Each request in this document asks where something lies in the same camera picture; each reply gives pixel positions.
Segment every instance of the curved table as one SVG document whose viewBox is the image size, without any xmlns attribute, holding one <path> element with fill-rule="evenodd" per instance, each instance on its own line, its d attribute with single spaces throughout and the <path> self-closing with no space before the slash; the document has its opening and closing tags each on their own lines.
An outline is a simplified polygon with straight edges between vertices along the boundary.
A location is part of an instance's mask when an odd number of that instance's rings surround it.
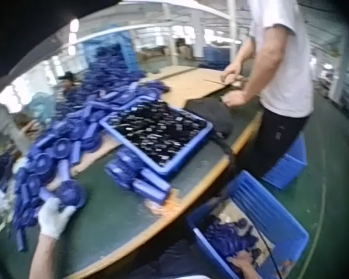
<svg viewBox="0 0 349 279">
<path fill-rule="evenodd" d="M 168 95 L 163 96 L 164 99 L 181 106 L 185 99 L 206 96 L 224 87 L 202 80 L 207 75 L 208 79 L 213 76 L 217 81 L 219 72 L 197 69 L 182 77 L 172 76 L 164 80 L 172 88 Z M 256 131 L 260 119 L 257 111 L 257 102 L 251 102 L 233 112 L 235 127 L 228 142 L 235 153 Z M 181 206 L 178 211 L 168 217 L 159 217 L 145 207 L 143 198 L 122 191 L 105 174 L 104 166 L 114 153 L 113 150 L 76 176 L 88 191 L 88 202 L 72 218 L 59 241 L 55 257 L 56 268 L 62 277 L 88 277 L 132 253 L 183 214 L 228 164 L 227 157 L 216 144 L 205 143 L 170 181 L 173 188 L 179 189 Z M 0 233 L 0 259 L 6 263 L 13 278 L 28 277 L 38 234 L 38 226 L 27 229 L 28 252 L 20 253 L 14 240 L 8 239 L 4 232 Z"/>
</svg>

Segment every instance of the black pants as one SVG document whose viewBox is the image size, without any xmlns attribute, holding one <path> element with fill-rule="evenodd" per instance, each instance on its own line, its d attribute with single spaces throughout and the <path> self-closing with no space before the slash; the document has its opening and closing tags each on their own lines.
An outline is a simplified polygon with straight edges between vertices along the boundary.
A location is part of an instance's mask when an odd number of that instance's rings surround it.
<svg viewBox="0 0 349 279">
<path fill-rule="evenodd" d="M 263 109 L 262 122 L 254 142 L 238 156 L 238 166 L 261 178 L 288 151 L 309 116 L 293 118 Z"/>
</svg>

